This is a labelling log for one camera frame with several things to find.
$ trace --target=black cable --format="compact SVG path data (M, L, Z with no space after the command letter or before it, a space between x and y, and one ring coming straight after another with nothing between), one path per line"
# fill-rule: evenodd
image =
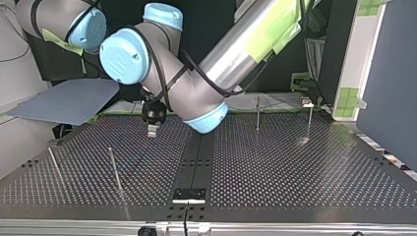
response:
M305 6L304 0L300 0L302 31L305 31L307 29L307 24L309 23L309 15L310 15L311 11L313 10L314 2L315 2L314 0L310 0L309 6L308 6L307 11L306 11L306 6ZM311 60L310 60L310 52L309 52L309 49L307 47L307 41L305 42L305 44L306 44L307 63L309 64L309 67L313 70L313 65L312 65ZM325 96L323 95L322 90L320 89L319 83L317 82L314 73L312 73L312 77L313 77L312 79L313 79L314 83L316 84L316 88L319 91L320 96L323 98L323 101L326 103L326 105L330 109L331 113L333 113L333 109L331 108L331 105L328 103Z
M75 21L75 23L70 27L70 30L68 30L68 32L67 32L67 35L65 36L65 41L67 41L68 42L68 40L69 40L69 38L70 38L70 36L71 36L71 33L73 33L73 31L76 29L76 27L80 24L80 22L89 14L89 12L91 12L92 11L92 9L94 9L97 5L98 5L98 3L100 3L101 2L101 0L96 0L95 2L94 2L94 4L92 4L91 6L89 6L88 8L87 8L87 10Z
M22 57L24 57L28 54L29 50L30 50L30 46L28 45L28 48L27 48L27 50L25 51L24 54L22 54L20 56L17 56L17 57L14 57L14 58L6 59L6 60L0 60L0 63L10 62L10 61L15 61L15 60L21 59Z
M96 70L97 70L97 77L100 77L100 73L101 73L101 75L103 75L103 76L105 76L105 77L109 77L108 75L107 75L107 73L105 73L104 71L102 71L102 70L100 70L100 68L97 66L97 65L95 65L94 63L92 63L91 61L89 61L85 56L84 56L84 54L81 56L82 58L83 58L83 60L87 63L87 64L89 64L91 67L93 67L93 68L95 68Z
M300 0L300 9L301 9L301 31L307 29L307 13L306 13L306 3L304 0Z
M166 87L165 75L162 72L162 68L161 68L161 66L159 64L159 61L157 60L156 54L153 51L152 46L150 45L150 43L148 42L148 40L144 36L144 34L141 33L138 29L133 28L133 27L130 27L130 29L134 30L142 38L142 40L144 41L145 45L147 46L148 52L150 54L150 57L152 58L153 63L155 65L155 67L156 67L156 71L158 73L159 82L160 82L160 86L161 86L161 89L162 89L162 94L165 97L165 105L168 108L168 111L172 112L171 105L170 105L170 102L169 102L169 97L168 97L168 89Z
M188 236L187 219L184 220L184 236Z

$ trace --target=metal post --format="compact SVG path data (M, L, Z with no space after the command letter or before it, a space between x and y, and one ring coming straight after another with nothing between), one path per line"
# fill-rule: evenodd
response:
M257 131L260 130L260 122L261 122L261 108L260 108L260 104L261 104L261 98L258 96L258 102L257 102L257 113L258 113L258 117L257 117Z
M110 154L111 163L113 164L114 175L116 176L117 185L119 187L119 190L123 191L122 183L120 182L120 178L119 178L119 170L117 169L116 159L114 158L114 154L113 154L113 148L109 147L108 153Z
M55 155L54 155L54 153L53 153L53 151L52 151L52 148L51 148L51 147L49 147L49 148L48 148L48 151L49 151L49 155L50 155L50 156L51 156L51 158L52 158L53 166L54 166L55 168L59 168L58 163L56 162L56 159L55 159Z

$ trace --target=black metal plate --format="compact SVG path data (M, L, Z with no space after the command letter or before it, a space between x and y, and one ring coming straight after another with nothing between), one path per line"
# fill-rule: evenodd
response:
M208 222L417 223L417 183L326 115L231 115L204 136Z
M190 144L200 144L200 138L175 117L167 119L156 139L147 137L141 117L103 117L54 151L59 169L46 151L32 168L2 180L0 217L182 220L184 212L172 206L172 196L175 189L191 187L194 168L187 174L181 163L196 158L199 146Z

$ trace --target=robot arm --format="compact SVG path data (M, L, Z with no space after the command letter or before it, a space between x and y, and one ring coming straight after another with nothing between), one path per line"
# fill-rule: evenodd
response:
M36 27L31 21L33 17L28 17L37 3L37 27L53 30L64 38L68 37L68 28L84 13L86 1L21 0L18 17L24 29L38 35L33 30ZM100 62L113 80L125 85L141 83L186 124L202 134L209 133L227 114L225 97L233 94L232 91L259 63L272 53L279 53L301 31L299 22L313 2L257 1L193 70L187 69L177 58L183 24L181 11L151 3L145 8L143 23L122 28L101 43ZM49 17L50 11L64 9L68 16L50 22L54 19ZM81 33L76 34L77 30L74 30L72 34L76 36L69 36L69 42L84 49L97 48L97 42L104 37L99 18L99 10L92 10L80 24ZM97 28L100 33L94 37L92 32Z
M104 14L92 0L19 0L16 16L31 35L45 38L45 31L70 44L96 52L107 32Z

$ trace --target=metal bracket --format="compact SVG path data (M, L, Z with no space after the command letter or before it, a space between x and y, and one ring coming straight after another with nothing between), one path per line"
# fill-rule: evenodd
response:
M177 189L175 190L172 203L203 205L206 203L205 189Z
M149 138L156 138L158 128L159 128L159 126L156 126L156 125L148 125L148 137Z
M358 98L358 107L365 110L368 106L368 103L366 101L362 100L361 98Z
M156 227L157 236L171 236L167 225L160 225Z
M211 229L209 226L202 226L199 228L198 236L211 236Z

